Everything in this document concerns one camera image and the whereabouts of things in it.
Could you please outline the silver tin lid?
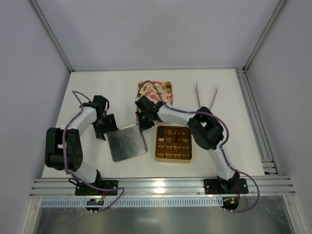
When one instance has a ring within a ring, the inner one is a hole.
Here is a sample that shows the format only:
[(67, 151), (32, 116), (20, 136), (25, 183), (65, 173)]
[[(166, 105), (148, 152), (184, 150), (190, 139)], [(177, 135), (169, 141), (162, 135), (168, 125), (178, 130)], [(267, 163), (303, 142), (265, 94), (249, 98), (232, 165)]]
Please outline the silver tin lid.
[(107, 139), (114, 162), (143, 155), (148, 150), (138, 123), (108, 133)]

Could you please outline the metal tongs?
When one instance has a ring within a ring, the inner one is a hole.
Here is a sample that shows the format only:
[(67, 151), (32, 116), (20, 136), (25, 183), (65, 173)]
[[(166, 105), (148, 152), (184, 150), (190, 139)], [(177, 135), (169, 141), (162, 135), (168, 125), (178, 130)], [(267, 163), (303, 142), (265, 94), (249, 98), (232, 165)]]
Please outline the metal tongs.
[[(213, 97), (209, 106), (209, 109), (211, 110), (215, 99), (217, 97), (217, 93), (218, 93), (218, 87), (215, 87), (214, 92), (213, 92)], [(197, 102), (197, 107), (200, 108), (201, 107), (201, 102), (200, 102), (200, 95), (199, 95), (199, 87), (198, 87), (198, 82), (195, 83), (195, 98), (196, 98), (196, 102)]]

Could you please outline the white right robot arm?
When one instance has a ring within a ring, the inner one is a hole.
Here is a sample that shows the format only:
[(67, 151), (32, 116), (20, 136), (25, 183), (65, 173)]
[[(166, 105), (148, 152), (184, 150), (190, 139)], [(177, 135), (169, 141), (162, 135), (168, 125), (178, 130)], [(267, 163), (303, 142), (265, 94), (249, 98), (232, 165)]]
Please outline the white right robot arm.
[(229, 139), (229, 130), (209, 108), (178, 109), (164, 101), (154, 103), (146, 96), (137, 98), (135, 105), (138, 108), (136, 116), (141, 131), (152, 128), (156, 121), (168, 121), (189, 128), (196, 144), (211, 156), (220, 187), (226, 192), (237, 188), (239, 172), (231, 166), (224, 151), (224, 145)]

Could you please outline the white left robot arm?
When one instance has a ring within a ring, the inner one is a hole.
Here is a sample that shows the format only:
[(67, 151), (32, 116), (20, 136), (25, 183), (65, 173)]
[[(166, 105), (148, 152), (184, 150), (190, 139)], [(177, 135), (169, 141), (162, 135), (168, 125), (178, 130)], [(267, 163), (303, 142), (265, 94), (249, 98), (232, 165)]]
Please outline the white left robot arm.
[(113, 114), (107, 114), (109, 100), (95, 95), (88, 102), (79, 103), (79, 112), (63, 127), (49, 128), (46, 132), (45, 165), (65, 171), (79, 183), (102, 191), (105, 189), (100, 172), (83, 160), (80, 137), (92, 125), (95, 137), (106, 140), (105, 135), (115, 132), (117, 124)]

